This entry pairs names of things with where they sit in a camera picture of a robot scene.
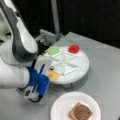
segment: red object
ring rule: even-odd
[[[73,54],[77,54],[80,51],[80,47],[78,45],[71,45],[68,48],[68,52],[73,53]]]

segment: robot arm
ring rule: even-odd
[[[0,17],[11,33],[11,38],[0,46],[0,88],[18,88],[19,93],[29,99],[44,95],[49,79],[40,74],[46,74],[51,60],[39,56],[34,69],[24,67],[24,63],[37,57],[37,43],[26,29],[12,0],[0,0]]]
[[[38,52],[37,43],[29,34],[11,0],[0,1],[0,13],[11,33],[11,40],[5,41],[1,46],[2,59],[12,65],[35,59]]]

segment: green object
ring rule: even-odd
[[[57,46],[51,46],[49,49],[48,49],[48,54],[49,55],[55,55],[57,53],[59,53],[60,50],[59,50],[59,47]]]

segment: brown food item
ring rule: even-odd
[[[72,120],[88,120],[92,115],[92,111],[87,106],[77,103],[68,115]]]

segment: white plate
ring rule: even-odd
[[[78,102],[86,105],[93,112],[89,120],[101,120],[100,108],[96,101],[81,92],[70,92],[59,97],[52,106],[51,120],[71,120],[68,113]]]
[[[60,49],[60,53],[64,53],[64,52],[67,53],[67,51],[68,51],[68,47],[59,47],[59,49]],[[69,61],[69,63],[77,65],[78,69],[75,70],[74,72],[71,72],[70,74],[60,76],[54,82],[55,84],[74,83],[74,82],[80,80],[81,78],[83,78],[87,74],[87,72],[89,70],[89,66],[90,66],[89,59],[88,59],[87,55],[82,50],[80,50],[80,52],[75,54],[74,56],[76,56],[76,58],[71,59]],[[58,56],[52,56],[52,58],[53,57],[58,59],[59,61],[63,61],[62,60],[63,59],[62,54],[60,54]],[[65,54],[65,60],[69,59],[69,58],[71,58],[71,56],[69,56],[68,54]],[[51,66],[53,66],[55,63],[56,62],[54,61],[54,59],[52,59],[52,65]],[[59,72],[61,71],[60,66],[55,66],[54,68],[56,69],[56,71],[59,71]],[[72,68],[66,66],[65,71],[69,71],[69,70],[72,70]]]

